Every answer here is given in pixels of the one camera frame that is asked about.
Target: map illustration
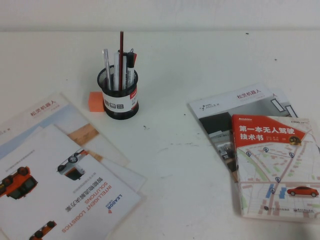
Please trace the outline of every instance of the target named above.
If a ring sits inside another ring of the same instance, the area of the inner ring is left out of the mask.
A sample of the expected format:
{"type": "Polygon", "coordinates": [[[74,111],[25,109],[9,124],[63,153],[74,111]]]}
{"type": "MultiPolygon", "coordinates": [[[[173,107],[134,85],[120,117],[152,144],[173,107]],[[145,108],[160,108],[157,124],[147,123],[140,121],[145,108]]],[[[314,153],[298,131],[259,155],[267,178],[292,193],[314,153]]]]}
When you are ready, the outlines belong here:
{"type": "Polygon", "coordinates": [[[288,143],[262,142],[237,147],[238,187],[244,217],[320,220],[320,149],[311,129],[304,130],[302,141],[297,143],[288,141],[286,136],[283,139],[288,143]]]}

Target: pen holder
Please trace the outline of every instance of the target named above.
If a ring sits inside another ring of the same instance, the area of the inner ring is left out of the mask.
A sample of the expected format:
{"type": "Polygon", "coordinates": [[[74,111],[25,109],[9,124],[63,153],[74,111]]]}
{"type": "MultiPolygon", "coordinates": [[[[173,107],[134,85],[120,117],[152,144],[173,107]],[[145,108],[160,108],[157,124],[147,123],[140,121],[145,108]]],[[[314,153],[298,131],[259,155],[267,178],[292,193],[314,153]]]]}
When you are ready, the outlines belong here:
{"type": "MultiPolygon", "coordinates": [[[[111,82],[114,79],[115,68],[110,66],[111,82]]],[[[133,117],[139,110],[137,82],[138,74],[134,71],[134,83],[125,90],[115,91],[107,88],[107,73],[104,68],[97,77],[97,82],[102,90],[103,108],[111,118],[125,120],[133,117]]]]}

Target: pencil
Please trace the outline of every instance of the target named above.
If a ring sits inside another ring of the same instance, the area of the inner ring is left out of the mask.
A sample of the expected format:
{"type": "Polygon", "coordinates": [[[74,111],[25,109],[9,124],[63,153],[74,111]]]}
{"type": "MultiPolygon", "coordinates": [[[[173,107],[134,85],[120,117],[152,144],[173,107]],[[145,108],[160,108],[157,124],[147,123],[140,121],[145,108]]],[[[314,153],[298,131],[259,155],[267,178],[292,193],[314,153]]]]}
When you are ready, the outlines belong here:
{"type": "Polygon", "coordinates": [[[124,64],[124,32],[120,32],[120,56],[119,56],[119,91],[122,90],[122,73],[124,64]]]}

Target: table surface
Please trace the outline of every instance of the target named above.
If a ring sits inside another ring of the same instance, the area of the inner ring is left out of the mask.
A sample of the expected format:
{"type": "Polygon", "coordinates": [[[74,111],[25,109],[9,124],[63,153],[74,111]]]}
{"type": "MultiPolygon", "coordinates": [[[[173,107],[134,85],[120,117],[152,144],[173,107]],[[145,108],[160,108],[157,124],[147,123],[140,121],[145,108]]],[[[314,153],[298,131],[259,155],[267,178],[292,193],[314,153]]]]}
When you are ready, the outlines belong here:
{"type": "Polygon", "coordinates": [[[87,104],[118,32],[1,32],[0,122],[61,91],[147,177],[143,202],[111,240],[319,239],[315,224],[241,217],[236,185],[187,106],[262,82],[320,126],[320,31],[248,33],[125,32],[124,49],[138,54],[140,108],[119,121],[87,104]]]}

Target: orange eraser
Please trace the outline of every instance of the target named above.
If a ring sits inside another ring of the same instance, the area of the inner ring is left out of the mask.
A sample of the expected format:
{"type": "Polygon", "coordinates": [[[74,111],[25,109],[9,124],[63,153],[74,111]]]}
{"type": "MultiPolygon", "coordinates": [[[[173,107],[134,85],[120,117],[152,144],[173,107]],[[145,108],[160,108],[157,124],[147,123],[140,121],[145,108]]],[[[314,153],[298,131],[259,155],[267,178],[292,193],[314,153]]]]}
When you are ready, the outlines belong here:
{"type": "Polygon", "coordinates": [[[104,112],[104,97],[101,91],[92,91],[89,96],[90,112],[104,112]]]}

